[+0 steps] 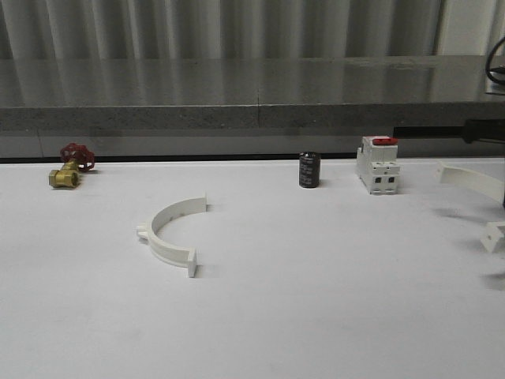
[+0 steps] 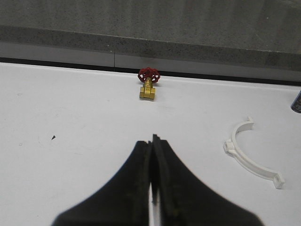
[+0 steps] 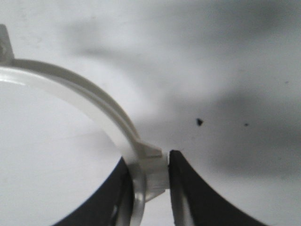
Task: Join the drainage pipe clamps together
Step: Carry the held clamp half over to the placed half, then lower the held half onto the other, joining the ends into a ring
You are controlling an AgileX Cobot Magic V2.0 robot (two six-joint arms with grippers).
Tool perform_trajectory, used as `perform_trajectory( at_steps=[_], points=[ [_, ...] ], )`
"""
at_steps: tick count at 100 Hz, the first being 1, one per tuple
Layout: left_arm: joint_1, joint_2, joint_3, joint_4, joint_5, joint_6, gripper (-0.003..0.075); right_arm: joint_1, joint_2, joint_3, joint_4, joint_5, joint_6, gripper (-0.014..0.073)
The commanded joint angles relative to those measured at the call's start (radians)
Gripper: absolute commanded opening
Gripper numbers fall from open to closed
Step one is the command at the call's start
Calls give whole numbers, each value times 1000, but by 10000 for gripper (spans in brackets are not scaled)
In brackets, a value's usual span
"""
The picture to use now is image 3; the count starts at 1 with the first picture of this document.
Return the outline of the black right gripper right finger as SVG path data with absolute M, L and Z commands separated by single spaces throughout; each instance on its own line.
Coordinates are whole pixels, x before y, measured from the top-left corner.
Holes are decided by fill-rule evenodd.
M 176 226 L 264 225 L 220 196 L 180 151 L 170 151 L 168 172 Z

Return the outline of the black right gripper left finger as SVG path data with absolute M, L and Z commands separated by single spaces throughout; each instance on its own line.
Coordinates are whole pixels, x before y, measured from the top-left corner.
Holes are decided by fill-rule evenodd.
M 56 226 L 128 226 L 133 212 L 133 185 L 120 158 L 105 182 Z

